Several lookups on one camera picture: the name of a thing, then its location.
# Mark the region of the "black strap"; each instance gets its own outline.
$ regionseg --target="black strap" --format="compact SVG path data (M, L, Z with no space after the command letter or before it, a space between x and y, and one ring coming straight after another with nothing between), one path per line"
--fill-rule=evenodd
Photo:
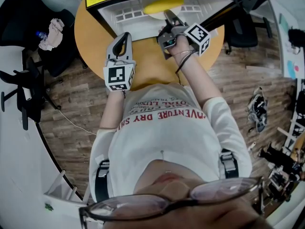
M234 158L232 152L224 148L222 150L222 153L223 153L223 155L220 156L220 161L224 165L224 175L225 175L225 178L239 177L237 160ZM227 170L225 162L229 161L229 160L233 161L235 169Z
M100 163L100 167L96 171L95 176L95 198L97 202L109 199L107 188L107 175L109 171L109 160L105 159Z

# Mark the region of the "cable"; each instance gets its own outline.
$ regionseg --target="cable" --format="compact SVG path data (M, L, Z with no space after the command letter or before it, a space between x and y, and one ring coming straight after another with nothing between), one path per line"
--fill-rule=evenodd
M180 66L178 67L178 69L176 70L175 74L177 75L178 77L178 80L179 80L179 84L181 85L181 80L180 80L180 76L178 74L178 72L181 70L181 68L184 66L185 62L191 57L191 55L193 53L195 53L196 51L193 50L193 51L184 51L184 52L191 52L190 54L186 55L183 59L182 59L182 63L180 64Z
M182 59L182 63L180 64L179 68L176 70L175 73L178 73L178 72L181 70L181 68L184 66L185 62L186 62L186 61L191 57L191 55L192 55L193 53L195 53L195 52L196 52L195 50L192 51L190 54L186 55L186 56Z
M88 132L88 133L91 133L91 134L93 134L93 135L96 135L95 133L90 132L90 131L87 131L86 129L84 129L84 128L82 128L82 127L80 127L80 126L74 124L74 123L73 123L71 120L69 120L69 119L68 119L59 109L58 109L58 111L59 111L59 112L63 115L63 117L65 117L72 125L74 125L74 126L80 128L80 129L82 129L82 130L84 130L84 131L86 131L86 132Z

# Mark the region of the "strap buckle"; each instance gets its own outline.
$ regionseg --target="strap buckle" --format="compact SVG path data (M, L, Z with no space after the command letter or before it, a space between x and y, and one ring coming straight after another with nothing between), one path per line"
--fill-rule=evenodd
M109 172L110 162L109 159L105 159L100 163L100 167L98 169L98 177L105 177Z
M231 151L223 149L220 155L220 161L224 165L225 178L238 177L238 165Z

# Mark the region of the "white desk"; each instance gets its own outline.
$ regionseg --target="white desk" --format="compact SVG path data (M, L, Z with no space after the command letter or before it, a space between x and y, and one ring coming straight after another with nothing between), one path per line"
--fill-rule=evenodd
M304 79L304 50L301 48L299 54L294 54L288 38L288 29L298 29L298 22L291 13L275 0L269 0L269 3L274 14L274 21L278 31L282 74L284 77L292 79Z

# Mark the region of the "white t-shirt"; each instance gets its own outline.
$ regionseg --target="white t-shirt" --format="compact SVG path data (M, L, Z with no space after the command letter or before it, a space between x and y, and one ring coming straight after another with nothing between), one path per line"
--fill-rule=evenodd
M129 92L117 129L100 129L90 157L89 182L95 199L99 163L109 157L110 196L133 194L148 164L156 159L184 166L204 181L218 180L219 156L226 148L238 163L240 177L250 176L252 163L244 139L222 97L201 110L190 87L176 83Z

